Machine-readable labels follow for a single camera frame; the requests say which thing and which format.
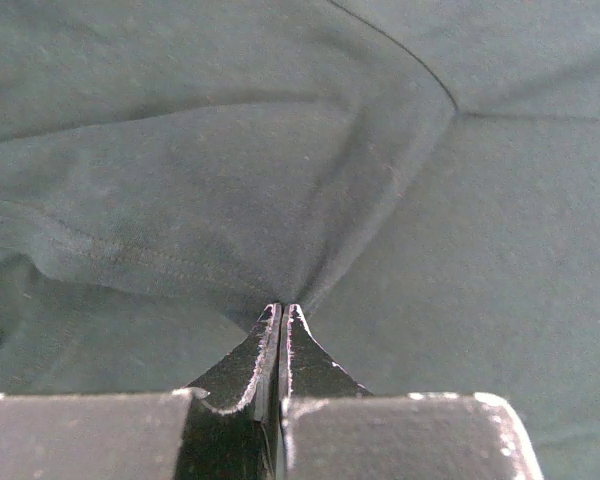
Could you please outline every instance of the gray cloth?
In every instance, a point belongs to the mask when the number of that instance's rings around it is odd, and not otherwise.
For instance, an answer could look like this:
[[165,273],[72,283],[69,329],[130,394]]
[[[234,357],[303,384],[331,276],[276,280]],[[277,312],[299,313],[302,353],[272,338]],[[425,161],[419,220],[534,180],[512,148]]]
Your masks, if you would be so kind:
[[600,479],[600,0],[1,0],[0,391],[180,386],[272,300]]

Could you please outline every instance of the garment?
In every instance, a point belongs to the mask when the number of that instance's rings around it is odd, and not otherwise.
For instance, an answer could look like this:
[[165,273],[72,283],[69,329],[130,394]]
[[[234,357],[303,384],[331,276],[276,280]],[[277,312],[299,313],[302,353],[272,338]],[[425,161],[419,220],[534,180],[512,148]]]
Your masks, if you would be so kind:
[[273,300],[600,479],[600,0],[1,0],[0,391],[180,386]]

